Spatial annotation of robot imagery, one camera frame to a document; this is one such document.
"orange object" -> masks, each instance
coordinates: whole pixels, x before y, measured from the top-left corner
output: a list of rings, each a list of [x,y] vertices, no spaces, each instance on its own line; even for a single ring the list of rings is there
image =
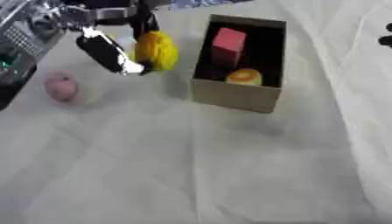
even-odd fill
[[[240,69],[231,73],[226,78],[226,82],[249,86],[261,86],[263,84],[263,77],[255,69]]]

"tablecloth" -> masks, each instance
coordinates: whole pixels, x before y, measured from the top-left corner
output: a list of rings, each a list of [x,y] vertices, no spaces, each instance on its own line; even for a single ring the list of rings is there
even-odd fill
[[[104,71],[67,35],[0,114],[1,222],[390,223],[392,50],[377,39],[391,7],[257,0],[159,11],[180,60],[141,77]],[[288,22],[273,114],[191,101],[210,14]],[[76,102],[47,96],[52,71],[75,75]]]

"black object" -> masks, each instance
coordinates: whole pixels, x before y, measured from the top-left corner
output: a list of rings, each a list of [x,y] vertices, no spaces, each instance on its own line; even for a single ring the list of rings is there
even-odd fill
[[[392,24],[388,24],[386,27],[387,31],[392,32]],[[382,46],[392,47],[392,36],[384,36],[378,39],[378,42]]]
[[[18,93],[25,86],[27,81],[37,71],[37,66],[33,66],[26,74],[26,78],[20,81],[15,81],[12,84],[0,83],[0,110],[6,109],[10,103],[15,99]]]
[[[140,73],[140,75],[145,75],[154,70],[154,65],[152,65],[152,62],[150,62],[149,60],[142,60],[138,61],[137,63],[144,66],[144,70]]]
[[[211,60],[212,43],[220,28],[223,27],[247,34],[240,61],[234,69],[217,66]],[[201,49],[194,78],[224,81],[229,74],[237,69],[252,68],[262,73],[264,86],[281,88],[284,39],[285,30],[281,28],[211,22]]]
[[[78,47],[86,52],[91,58],[106,67],[112,73],[120,73],[123,68],[118,64],[120,55],[117,47],[122,49],[114,40],[109,43],[104,37],[85,38],[83,36],[76,39]]]

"red block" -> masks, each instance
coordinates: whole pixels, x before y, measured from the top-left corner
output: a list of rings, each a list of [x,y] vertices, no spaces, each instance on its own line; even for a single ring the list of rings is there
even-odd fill
[[[228,28],[220,28],[213,40],[213,63],[235,68],[240,60],[247,34]]]

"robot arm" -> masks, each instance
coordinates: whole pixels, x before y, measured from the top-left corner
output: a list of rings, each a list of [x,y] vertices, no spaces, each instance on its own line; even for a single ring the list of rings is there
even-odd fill
[[[67,31],[80,32],[81,50],[113,73],[140,74],[144,67],[97,25],[129,25],[134,38],[158,30],[143,0],[0,0],[0,84],[24,80]]]

